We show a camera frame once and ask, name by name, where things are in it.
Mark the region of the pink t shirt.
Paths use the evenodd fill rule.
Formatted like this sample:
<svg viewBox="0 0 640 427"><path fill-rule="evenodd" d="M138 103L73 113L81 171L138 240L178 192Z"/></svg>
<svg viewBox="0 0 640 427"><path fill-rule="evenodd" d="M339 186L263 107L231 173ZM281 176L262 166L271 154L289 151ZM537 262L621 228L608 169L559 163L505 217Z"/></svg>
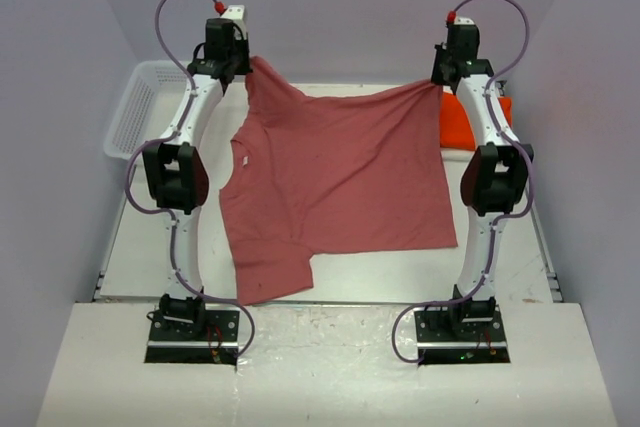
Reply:
<svg viewBox="0 0 640 427"><path fill-rule="evenodd" d="M219 194L241 303L311 289L316 255L457 246L439 86L312 97L254 57L245 88Z"/></svg>

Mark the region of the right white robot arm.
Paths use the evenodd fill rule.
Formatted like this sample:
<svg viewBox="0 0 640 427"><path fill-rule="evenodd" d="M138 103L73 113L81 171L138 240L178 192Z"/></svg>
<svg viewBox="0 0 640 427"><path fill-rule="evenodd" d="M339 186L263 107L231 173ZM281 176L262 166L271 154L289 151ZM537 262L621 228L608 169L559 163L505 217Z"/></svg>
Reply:
<svg viewBox="0 0 640 427"><path fill-rule="evenodd" d="M480 32L474 21L452 12L447 39L436 47L431 80L451 89L469 121L475 151L460 182L469 231L461 274L452 298L430 325L456 343L484 339L496 322L495 274L499 243L508 219L518 215L532 166L533 150L521 144L504 115L494 72L478 57Z"/></svg>

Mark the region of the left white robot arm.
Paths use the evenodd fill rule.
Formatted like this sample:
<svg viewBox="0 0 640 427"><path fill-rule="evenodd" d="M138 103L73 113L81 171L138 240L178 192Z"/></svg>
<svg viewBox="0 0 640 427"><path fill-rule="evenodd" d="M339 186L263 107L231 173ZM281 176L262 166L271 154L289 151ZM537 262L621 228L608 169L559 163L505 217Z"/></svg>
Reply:
<svg viewBox="0 0 640 427"><path fill-rule="evenodd" d="M250 70L247 29L235 10L207 20L203 42L181 70L186 89L171 123L139 149L154 211L168 217L169 285L153 314L151 341L157 346L205 341L219 350L236 343L243 309L204 291L197 244L209 177L198 148L227 87Z"/></svg>

